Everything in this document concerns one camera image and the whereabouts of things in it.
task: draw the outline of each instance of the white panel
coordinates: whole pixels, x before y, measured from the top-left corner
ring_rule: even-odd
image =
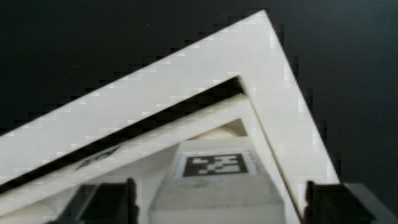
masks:
[[[0,183],[236,75],[302,212],[305,180],[337,176],[263,11],[2,136]]]
[[[146,135],[142,135],[131,141],[128,141],[126,144],[122,145],[122,148],[114,152],[108,158],[105,158],[96,163],[87,165],[82,169],[74,170],[76,167],[82,165],[80,161],[76,164],[73,164],[69,167],[58,170],[57,174],[42,177],[35,181],[35,184],[23,186],[18,190],[9,192],[3,195],[0,201],[0,208],[2,208],[0,213],[5,214],[9,211],[16,210],[26,204],[34,203],[42,198],[62,192],[67,188],[78,186],[87,180],[99,177],[105,173],[106,173],[105,177],[99,177],[98,181],[99,180],[108,181],[110,179],[112,181],[124,181],[126,177],[131,175],[137,175],[138,179],[142,177],[142,179],[146,180],[147,174],[146,172],[140,173],[138,170],[142,169],[151,170],[149,169],[151,166],[156,167],[158,165],[156,160],[153,161],[153,163],[149,162],[146,163],[146,165],[142,165],[144,163],[140,162],[140,159],[146,157],[146,155],[151,155],[156,152],[160,152],[163,149],[169,148],[169,146],[176,145],[181,141],[197,136],[199,133],[208,132],[213,128],[229,124],[231,121],[236,121],[236,119],[241,120],[245,132],[252,141],[252,146],[256,148],[257,155],[261,158],[261,163],[268,171],[272,182],[275,183],[279,194],[284,200],[284,214],[288,223],[291,224],[298,223],[291,198],[288,195],[286,185],[282,182],[277,165],[272,158],[272,151],[265,142],[261,126],[252,111],[250,101],[243,95],[238,95],[229,100],[222,101],[217,105],[213,105],[195,114],[186,116],[179,121],[172,122],[170,125],[163,126],[162,128],[158,128],[156,131],[149,132]],[[122,167],[126,164],[131,163],[133,163],[133,165],[130,166],[133,167],[131,169],[122,168],[121,170],[115,170],[119,167]],[[140,197],[146,198],[146,200],[140,200],[142,212],[146,211],[149,205],[147,200],[151,200],[153,197],[151,192],[156,189],[156,185],[149,184],[147,182],[144,183],[144,185],[147,187],[142,193],[138,193]],[[57,199],[51,200],[55,201],[66,200],[62,195],[64,194],[60,194],[60,196],[55,197]]]

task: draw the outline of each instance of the white triangular structure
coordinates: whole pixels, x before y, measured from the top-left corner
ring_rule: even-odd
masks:
[[[0,184],[233,77],[240,78],[263,133],[257,137],[268,142],[275,172],[302,215],[307,180],[339,180],[265,11],[2,136]],[[98,162],[99,168],[71,172],[76,167],[69,166],[0,195],[0,216],[211,130],[231,121],[227,116],[240,118],[227,111],[213,115],[213,123],[202,118],[185,120],[190,131],[179,130],[179,121],[140,136],[130,143],[133,150],[121,150],[128,156],[114,154]]]

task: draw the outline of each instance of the black stripe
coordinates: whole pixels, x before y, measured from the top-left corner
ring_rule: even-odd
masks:
[[[35,170],[5,182],[0,186],[0,194],[240,93],[243,93],[240,81],[238,78],[233,78]]]

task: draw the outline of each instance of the dark background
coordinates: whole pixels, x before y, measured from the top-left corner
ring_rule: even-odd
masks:
[[[266,9],[343,181],[398,214],[398,1],[0,1],[0,128]]]

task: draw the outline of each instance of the black and white square pattern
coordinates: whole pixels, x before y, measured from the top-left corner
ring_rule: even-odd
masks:
[[[186,157],[183,177],[247,173],[241,154]]]

